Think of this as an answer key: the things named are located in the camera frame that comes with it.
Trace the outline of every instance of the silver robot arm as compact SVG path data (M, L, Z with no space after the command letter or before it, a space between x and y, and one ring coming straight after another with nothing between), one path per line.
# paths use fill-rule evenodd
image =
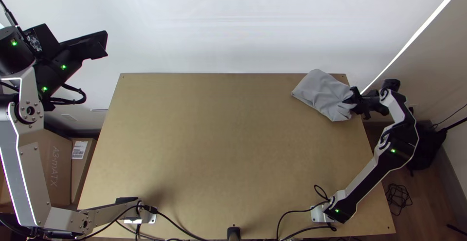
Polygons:
M405 166L413 157L418 133L416 120L405 106L406 97L383 88L379 103L387 107L394 123L385 127L374 156L344 190L337 191L330 202L311 210L314 222L345 223L357 211L358 203L392 170Z

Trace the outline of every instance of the gray fabric bag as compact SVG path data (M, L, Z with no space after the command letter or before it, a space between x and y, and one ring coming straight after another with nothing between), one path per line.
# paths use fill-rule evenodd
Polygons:
M321 112L331 121L350 119L350 109L356 106L342 103L352 96L350 87L319 69L310 71L292 91L292 96Z

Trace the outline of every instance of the wooden tabletop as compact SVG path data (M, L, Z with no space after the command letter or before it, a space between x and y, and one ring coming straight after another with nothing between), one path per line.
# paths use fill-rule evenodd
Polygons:
M348 83L345 75L336 79ZM138 196L206 239L228 227L244 239L272 239L280 216L344 189L372 158L359 116L331 122L290 95L304 74L122 74L88 172L79 208ZM287 215L280 236L317 226ZM379 184L337 232L394 233ZM188 239L158 217L143 233ZM128 237L118 225L101 237Z

